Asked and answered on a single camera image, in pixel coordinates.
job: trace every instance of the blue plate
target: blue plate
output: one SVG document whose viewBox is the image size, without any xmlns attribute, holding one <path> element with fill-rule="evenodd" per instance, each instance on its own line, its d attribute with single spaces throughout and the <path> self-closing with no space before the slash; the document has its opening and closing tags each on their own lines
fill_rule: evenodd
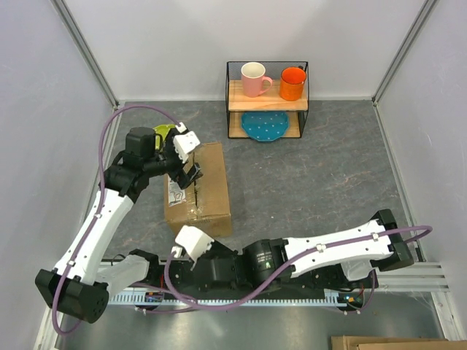
<svg viewBox="0 0 467 350">
<path fill-rule="evenodd" d="M 283 111 L 245 112 L 242 129 L 259 142 L 272 142 L 284 136 L 289 128 L 289 117 Z"/>
</svg>

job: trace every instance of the white wall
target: white wall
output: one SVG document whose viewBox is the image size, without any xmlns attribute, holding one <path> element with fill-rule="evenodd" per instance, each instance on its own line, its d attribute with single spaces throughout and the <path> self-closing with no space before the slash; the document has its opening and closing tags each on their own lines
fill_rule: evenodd
<svg viewBox="0 0 467 350">
<path fill-rule="evenodd" d="M 409 205 L 434 227 L 440 261 L 467 327 L 467 1 L 439 1 L 383 96 L 381 113 Z"/>
<path fill-rule="evenodd" d="M 310 62 L 313 98 L 374 94 L 423 0 L 67 0 L 118 98 L 224 99 L 226 61 Z"/>
<path fill-rule="evenodd" d="M 76 235 L 111 106 L 48 0 L 3 0 L 0 42 L 1 348 L 31 349 L 34 279 Z"/>
</svg>

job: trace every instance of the shelf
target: shelf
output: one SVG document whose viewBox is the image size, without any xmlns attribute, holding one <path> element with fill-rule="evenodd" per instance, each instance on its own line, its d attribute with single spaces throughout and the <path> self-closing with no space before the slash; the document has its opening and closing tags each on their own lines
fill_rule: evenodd
<svg viewBox="0 0 467 350">
<path fill-rule="evenodd" d="M 305 89 L 301 98 L 297 101 L 286 101 L 279 96 L 279 86 L 280 81 L 273 80 L 272 88 L 268 92 L 258 97 L 246 97 L 243 94 L 242 81 L 231 80 L 228 83 L 228 110 L 231 112 L 308 110 Z"/>
<path fill-rule="evenodd" d="M 300 137 L 300 128 L 298 127 L 298 113 L 297 112 L 287 112 L 289 116 L 289 128 L 285 132 L 283 137 L 288 138 L 299 138 Z M 249 138 L 247 133 L 242 129 L 242 115 L 243 112 L 232 112 L 231 113 L 231 122 L 228 126 L 228 137 L 232 139 L 244 139 Z"/>
</svg>

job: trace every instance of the pink mug handle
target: pink mug handle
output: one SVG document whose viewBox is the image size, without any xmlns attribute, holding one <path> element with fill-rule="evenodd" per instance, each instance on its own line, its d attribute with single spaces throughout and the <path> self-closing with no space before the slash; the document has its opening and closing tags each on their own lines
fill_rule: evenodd
<svg viewBox="0 0 467 350">
<path fill-rule="evenodd" d="M 266 88 L 266 89 L 260 91 L 260 95 L 263 95 L 266 91 L 268 91 L 269 89 L 272 88 L 272 79 L 271 79 L 270 77 L 263 77 L 263 81 L 264 81 L 264 80 L 268 81 L 270 85 L 269 85 L 268 88 Z"/>
</svg>

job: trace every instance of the gray table surface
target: gray table surface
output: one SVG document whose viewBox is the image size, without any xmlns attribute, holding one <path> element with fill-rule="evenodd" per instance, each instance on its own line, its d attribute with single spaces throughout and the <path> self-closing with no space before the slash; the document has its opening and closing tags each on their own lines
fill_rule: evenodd
<svg viewBox="0 0 467 350">
<path fill-rule="evenodd" d="M 367 222 L 379 209 L 406 218 L 370 101 L 310 101 L 302 139 L 260 143 L 228 139 L 223 101 L 170 101 L 157 106 L 223 144 L 233 234 L 220 241 L 241 250 L 262 238 L 319 236 Z M 123 114 L 113 155 L 134 126 L 167 123 L 146 109 Z M 163 179 L 150 186 L 122 221 L 105 257 L 135 248 L 166 257 L 174 243 L 163 215 Z"/>
<path fill-rule="evenodd" d="M 232 249 L 262 238 L 318 236 L 363 224 L 378 209 L 406 225 L 393 173 L 370 101 L 311 101 L 302 139 L 262 144 L 228 139 L 222 101 L 158 102 L 202 142 L 221 141 L 227 169 Z M 126 112 L 114 154 L 131 127 L 166 123 L 146 110 Z M 174 234 L 163 218 L 163 182 L 151 181 L 123 220 L 106 257 L 134 248 L 166 257 Z M 332 335 L 439 338 L 429 295 L 376 294 L 360 316 L 313 307 L 242 307 L 143 316 L 110 306 L 95 324 L 59 338 L 78 349 L 330 349 Z"/>
</svg>

